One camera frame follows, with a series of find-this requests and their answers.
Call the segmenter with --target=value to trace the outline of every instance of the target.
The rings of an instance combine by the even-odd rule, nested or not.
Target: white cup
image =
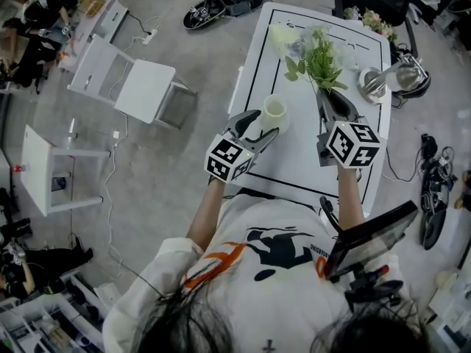
[[[289,128],[288,108],[279,94],[266,97],[261,116],[263,133],[279,128],[280,135]]]

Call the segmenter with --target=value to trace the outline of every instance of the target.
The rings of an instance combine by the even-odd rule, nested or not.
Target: concrete floor
[[[112,225],[114,244],[124,264],[141,271],[153,258],[163,239],[183,236],[191,223],[204,192],[207,176],[202,170],[206,148],[227,120],[227,106],[233,92],[238,67],[244,64],[259,12],[240,18],[221,20],[210,29],[187,32],[182,21],[188,8],[200,0],[120,0],[130,12],[145,21],[163,15],[163,23],[155,39],[147,46],[135,44],[133,57],[172,65],[187,85],[199,92],[195,113],[181,131],[148,125],[129,119],[129,137],[116,151],[116,173],[110,180],[110,193],[115,203]],[[273,0],[330,14],[333,0]],[[439,148],[453,146],[456,152],[455,174],[470,166],[471,129],[471,64],[462,65],[450,50],[450,40],[424,24],[414,26],[420,57],[431,73],[432,85],[421,99],[413,99],[401,110],[392,111],[389,152],[396,172],[409,177],[420,147],[420,135],[433,135]],[[137,21],[127,18],[114,43],[125,49],[132,36],[141,36]],[[117,80],[123,63],[113,66],[107,87]],[[12,164],[20,163],[24,125],[33,126],[55,143],[53,130],[73,131],[79,138],[70,145],[110,150],[116,139],[125,133],[124,117],[107,105],[67,91],[72,74],[54,69],[37,101],[14,97],[8,112],[4,150]],[[123,268],[118,273],[116,261],[110,258],[107,225],[109,203],[103,182],[113,164],[78,160],[75,165],[74,198],[86,193],[105,196],[105,202],[70,212],[55,213],[44,218],[32,203],[21,183],[15,179],[21,214],[32,219],[35,233],[31,246],[45,243],[66,247],[73,229],[85,246],[95,248],[95,259],[82,269],[92,285],[114,281],[124,292],[134,274]],[[387,163],[385,175],[391,176]],[[375,201],[374,214],[385,212],[401,202],[419,202],[417,177],[413,182],[392,182],[382,178]],[[458,185],[452,202],[461,191]],[[468,239],[469,213],[451,213],[443,241],[429,252],[417,244],[416,219],[407,238],[395,248],[408,285],[421,305],[433,291],[437,271],[457,264]]]

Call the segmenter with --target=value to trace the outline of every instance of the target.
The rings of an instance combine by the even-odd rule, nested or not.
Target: power strip
[[[147,35],[147,38],[142,41],[142,44],[147,46],[149,42],[151,41],[151,39],[157,34],[157,32],[158,32],[157,29],[152,29],[151,31],[152,34]]]

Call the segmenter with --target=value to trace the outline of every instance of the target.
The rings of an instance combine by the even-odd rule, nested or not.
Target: green plant
[[[347,89],[347,86],[336,81],[341,73],[337,68],[333,56],[333,44],[327,38],[327,32],[315,29],[311,42],[302,47],[300,61],[296,64],[290,57],[286,57],[288,72],[285,77],[289,81],[296,81],[298,74],[307,73],[310,81],[330,92],[332,88]]]

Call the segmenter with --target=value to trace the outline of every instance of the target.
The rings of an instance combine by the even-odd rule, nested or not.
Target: white side table
[[[26,125],[23,139],[21,164],[25,169],[21,172],[21,182],[43,215],[60,212],[103,202],[101,196],[89,199],[70,201],[65,204],[51,205],[52,178],[64,177],[68,174],[53,174],[55,156],[73,157],[109,157],[109,151],[83,149],[65,149],[53,146],[38,135],[33,128]]]

